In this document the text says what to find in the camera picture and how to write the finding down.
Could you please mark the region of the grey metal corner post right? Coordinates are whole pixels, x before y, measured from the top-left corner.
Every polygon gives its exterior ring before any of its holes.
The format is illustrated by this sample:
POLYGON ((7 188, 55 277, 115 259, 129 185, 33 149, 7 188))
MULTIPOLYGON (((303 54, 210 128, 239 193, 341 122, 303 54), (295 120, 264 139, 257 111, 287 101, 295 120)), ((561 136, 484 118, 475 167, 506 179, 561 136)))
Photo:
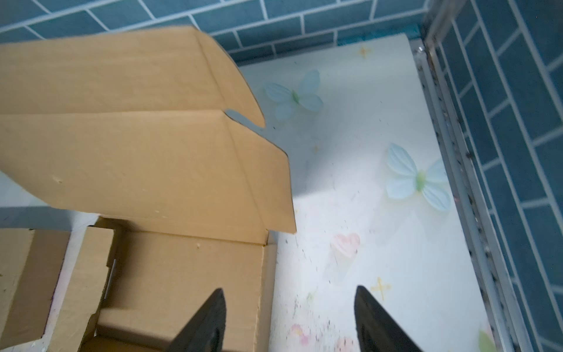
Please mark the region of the grey metal corner post right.
POLYGON ((416 60, 494 342, 498 351, 531 351, 532 342, 510 277, 512 270, 504 261, 496 233, 500 224, 487 208, 492 198, 440 42, 464 4, 425 2, 422 45, 416 51, 416 60))

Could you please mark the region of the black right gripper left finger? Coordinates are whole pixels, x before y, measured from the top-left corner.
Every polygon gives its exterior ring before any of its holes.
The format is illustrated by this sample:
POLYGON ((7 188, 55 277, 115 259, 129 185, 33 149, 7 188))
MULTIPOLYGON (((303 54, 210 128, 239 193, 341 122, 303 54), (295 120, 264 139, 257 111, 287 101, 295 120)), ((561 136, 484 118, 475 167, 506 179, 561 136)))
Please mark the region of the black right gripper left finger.
POLYGON ((171 341, 166 352, 222 351, 226 320, 224 291, 217 288, 171 341))

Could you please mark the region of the brown cardboard sheet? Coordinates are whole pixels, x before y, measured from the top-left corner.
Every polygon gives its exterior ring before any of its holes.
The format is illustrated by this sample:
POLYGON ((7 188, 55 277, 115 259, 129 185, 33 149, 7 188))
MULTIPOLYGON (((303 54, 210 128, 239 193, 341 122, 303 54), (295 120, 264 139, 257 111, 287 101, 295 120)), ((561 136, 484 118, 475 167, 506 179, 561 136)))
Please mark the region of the brown cardboard sheet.
POLYGON ((165 351, 226 302, 202 350, 266 351, 287 154, 209 35, 171 26, 1 46, 1 171, 86 228, 50 351, 165 351))

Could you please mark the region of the brown cardboard box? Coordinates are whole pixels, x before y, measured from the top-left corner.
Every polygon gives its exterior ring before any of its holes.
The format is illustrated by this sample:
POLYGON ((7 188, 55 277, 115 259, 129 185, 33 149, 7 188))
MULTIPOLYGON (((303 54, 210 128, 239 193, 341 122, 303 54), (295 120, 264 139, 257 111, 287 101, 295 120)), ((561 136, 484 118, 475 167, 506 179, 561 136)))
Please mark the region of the brown cardboard box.
POLYGON ((70 233, 1 230, 1 348, 40 339, 45 331, 70 233))

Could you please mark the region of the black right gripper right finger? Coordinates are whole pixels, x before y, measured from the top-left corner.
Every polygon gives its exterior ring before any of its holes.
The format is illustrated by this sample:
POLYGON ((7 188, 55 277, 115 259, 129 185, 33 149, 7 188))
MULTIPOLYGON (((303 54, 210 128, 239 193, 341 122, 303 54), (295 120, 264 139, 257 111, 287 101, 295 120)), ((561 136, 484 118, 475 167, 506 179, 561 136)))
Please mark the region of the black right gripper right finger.
POLYGON ((366 287, 359 285, 354 300, 360 351, 422 352, 366 287))

